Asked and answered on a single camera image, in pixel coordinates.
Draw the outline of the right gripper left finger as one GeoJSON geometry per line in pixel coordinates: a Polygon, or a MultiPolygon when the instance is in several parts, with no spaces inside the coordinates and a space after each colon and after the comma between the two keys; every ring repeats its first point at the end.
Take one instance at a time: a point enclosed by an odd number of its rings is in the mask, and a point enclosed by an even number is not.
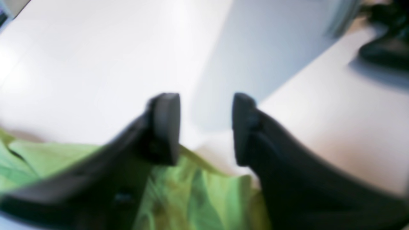
{"type": "Polygon", "coordinates": [[[107,145],[1,197],[1,215],[44,230],[131,230],[149,174],[179,157],[180,95],[162,93],[107,145]]]}

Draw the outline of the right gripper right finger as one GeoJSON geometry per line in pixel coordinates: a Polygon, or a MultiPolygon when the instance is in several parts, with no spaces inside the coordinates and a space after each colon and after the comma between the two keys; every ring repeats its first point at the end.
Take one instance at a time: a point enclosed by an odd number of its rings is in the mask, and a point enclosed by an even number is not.
{"type": "Polygon", "coordinates": [[[232,107],[236,163],[258,177],[274,230],[402,230],[408,195],[375,189],[302,146],[245,93],[232,107]]]}

